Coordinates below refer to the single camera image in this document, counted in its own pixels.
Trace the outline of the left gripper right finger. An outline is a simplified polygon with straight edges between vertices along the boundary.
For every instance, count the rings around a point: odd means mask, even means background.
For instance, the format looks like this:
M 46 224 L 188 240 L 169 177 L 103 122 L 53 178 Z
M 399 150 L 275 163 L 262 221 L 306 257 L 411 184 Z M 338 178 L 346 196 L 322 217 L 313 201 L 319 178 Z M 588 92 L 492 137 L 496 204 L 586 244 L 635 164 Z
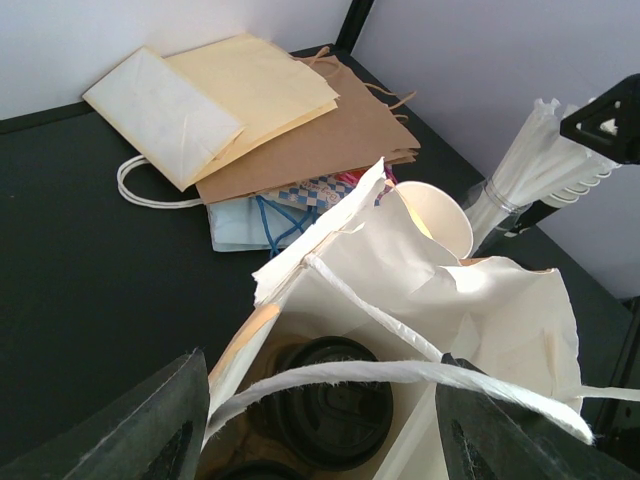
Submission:
M 639 477 L 526 407 L 442 384 L 435 404 L 450 479 Z

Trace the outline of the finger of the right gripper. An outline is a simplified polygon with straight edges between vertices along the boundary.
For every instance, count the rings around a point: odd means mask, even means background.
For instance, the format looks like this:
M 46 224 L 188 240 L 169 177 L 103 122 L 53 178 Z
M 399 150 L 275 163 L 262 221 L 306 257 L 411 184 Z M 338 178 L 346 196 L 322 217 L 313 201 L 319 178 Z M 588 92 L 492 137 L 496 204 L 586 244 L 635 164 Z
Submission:
M 560 135 L 617 164 L 638 165 L 639 74 L 564 118 Z

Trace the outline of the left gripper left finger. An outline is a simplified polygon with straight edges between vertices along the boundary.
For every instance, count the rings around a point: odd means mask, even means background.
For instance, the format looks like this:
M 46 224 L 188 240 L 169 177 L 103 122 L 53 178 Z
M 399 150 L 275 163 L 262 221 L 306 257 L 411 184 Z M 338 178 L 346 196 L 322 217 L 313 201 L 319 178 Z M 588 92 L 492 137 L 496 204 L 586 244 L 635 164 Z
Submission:
M 3 479 L 193 479 L 209 409 L 198 349 L 70 431 L 1 468 Z

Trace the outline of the black plastic cup lid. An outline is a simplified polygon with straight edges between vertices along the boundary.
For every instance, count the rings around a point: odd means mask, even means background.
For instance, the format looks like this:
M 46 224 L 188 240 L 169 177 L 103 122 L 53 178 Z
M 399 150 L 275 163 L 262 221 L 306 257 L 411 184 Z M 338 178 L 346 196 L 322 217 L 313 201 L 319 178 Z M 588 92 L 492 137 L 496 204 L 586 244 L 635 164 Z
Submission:
M 253 460 L 228 467 L 215 480 L 306 480 L 293 468 L 271 460 Z

